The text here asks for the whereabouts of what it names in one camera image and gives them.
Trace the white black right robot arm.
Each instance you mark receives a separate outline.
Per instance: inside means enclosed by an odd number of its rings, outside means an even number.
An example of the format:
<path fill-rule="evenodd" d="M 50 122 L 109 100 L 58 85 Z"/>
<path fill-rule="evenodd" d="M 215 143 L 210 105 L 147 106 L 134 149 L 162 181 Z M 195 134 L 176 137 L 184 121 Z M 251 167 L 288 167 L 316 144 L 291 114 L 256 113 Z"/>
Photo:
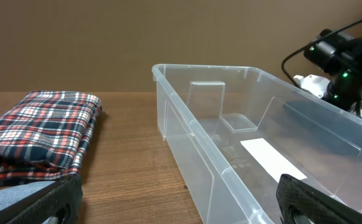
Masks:
<path fill-rule="evenodd" d="M 322 30 L 316 39 L 323 40 L 303 51 L 306 59 L 331 76 L 317 95 L 362 118 L 362 37 L 344 32 L 325 37 L 330 33 L 330 29 Z"/>

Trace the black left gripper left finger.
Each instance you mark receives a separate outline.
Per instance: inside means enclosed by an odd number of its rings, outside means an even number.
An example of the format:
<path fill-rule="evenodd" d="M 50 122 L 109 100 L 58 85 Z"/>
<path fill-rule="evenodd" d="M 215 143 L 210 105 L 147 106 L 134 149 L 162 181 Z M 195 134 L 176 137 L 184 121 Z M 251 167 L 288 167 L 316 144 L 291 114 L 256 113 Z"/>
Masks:
<path fill-rule="evenodd" d="M 0 223 L 76 223 L 82 180 L 70 174 L 0 211 Z"/>

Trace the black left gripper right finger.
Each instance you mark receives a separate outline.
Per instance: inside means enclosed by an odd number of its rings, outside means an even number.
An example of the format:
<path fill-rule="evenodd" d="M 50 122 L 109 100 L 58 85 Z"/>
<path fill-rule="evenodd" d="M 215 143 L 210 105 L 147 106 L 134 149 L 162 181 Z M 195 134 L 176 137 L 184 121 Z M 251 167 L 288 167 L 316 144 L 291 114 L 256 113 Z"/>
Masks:
<path fill-rule="evenodd" d="M 362 224 L 362 213 L 289 174 L 280 176 L 276 198 L 282 224 Z"/>

